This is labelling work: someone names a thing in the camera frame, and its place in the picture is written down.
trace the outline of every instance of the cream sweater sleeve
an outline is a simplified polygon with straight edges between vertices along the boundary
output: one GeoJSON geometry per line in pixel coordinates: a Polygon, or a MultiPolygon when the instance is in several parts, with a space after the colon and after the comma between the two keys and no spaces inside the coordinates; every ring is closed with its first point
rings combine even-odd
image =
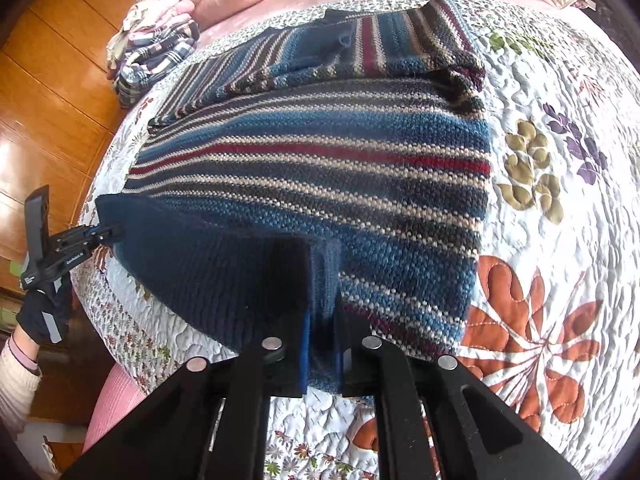
{"type": "Polygon", "coordinates": [[[34,375],[14,357],[7,342],[0,353],[0,418],[15,440],[24,429],[42,374],[34,375]]]}

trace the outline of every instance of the black glove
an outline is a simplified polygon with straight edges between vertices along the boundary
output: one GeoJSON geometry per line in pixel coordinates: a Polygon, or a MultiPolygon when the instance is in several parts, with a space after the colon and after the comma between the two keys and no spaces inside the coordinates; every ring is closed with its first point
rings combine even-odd
{"type": "Polygon", "coordinates": [[[55,323],[60,337],[64,339],[69,331],[68,322],[71,314],[71,278],[65,274],[53,301],[39,290],[28,290],[24,304],[15,319],[29,337],[36,344],[41,345],[50,340],[50,331],[45,318],[49,317],[50,322],[55,323]]]}

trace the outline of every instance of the silver rivet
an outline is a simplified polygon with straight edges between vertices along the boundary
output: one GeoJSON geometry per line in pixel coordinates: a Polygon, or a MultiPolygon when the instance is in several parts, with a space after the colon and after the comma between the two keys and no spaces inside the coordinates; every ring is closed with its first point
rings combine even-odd
{"type": "Polygon", "coordinates": [[[207,360],[204,357],[193,357],[187,361],[187,370],[190,372],[201,372],[207,367],[207,360]]]}
{"type": "Polygon", "coordinates": [[[454,370],[458,366],[458,360],[451,355],[438,357],[438,366],[444,370],[454,370]]]}
{"type": "Polygon", "coordinates": [[[376,350],[382,346],[382,339],[374,335],[369,335],[362,340],[362,346],[369,350],[376,350]]]}
{"type": "Polygon", "coordinates": [[[279,337],[268,337],[262,340],[262,348],[265,350],[279,350],[282,347],[282,339],[279,337]]]}

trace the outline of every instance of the white quilted bedspread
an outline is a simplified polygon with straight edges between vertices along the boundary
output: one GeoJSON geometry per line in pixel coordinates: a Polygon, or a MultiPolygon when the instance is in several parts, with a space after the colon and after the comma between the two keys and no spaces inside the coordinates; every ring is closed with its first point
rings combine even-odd
{"type": "MultiPolygon", "coordinates": [[[[350,0],[396,10],[428,0],[350,0]]],[[[640,416],[640,79],[610,41],[493,0],[454,0],[487,78],[493,178],[475,301],[460,359],[566,459],[596,479],[640,416]]],[[[289,12],[197,51],[213,56],[289,12]]],[[[184,65],[126,117],[90,189],[119,192],[166,90],[184,65]]],[[[107,348],[149,392],[196,355],[233,355],[189,327],[105,251],[74,273],[76,291],[107,348]]],[[[375,478],[372,408],[312,390],[273,399],[265,477],[375,478]]]]}

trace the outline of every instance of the plaid shirt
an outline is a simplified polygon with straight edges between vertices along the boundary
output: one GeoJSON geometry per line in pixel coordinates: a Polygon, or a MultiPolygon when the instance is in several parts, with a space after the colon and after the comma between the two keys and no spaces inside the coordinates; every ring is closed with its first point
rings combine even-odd
{"type": "Polygon", "coordinates": [[[129,41],[114,81],[123,108],[132,107],[158,81],[195,50],[200,37],[193,20],[139,34],[129,41]]]}

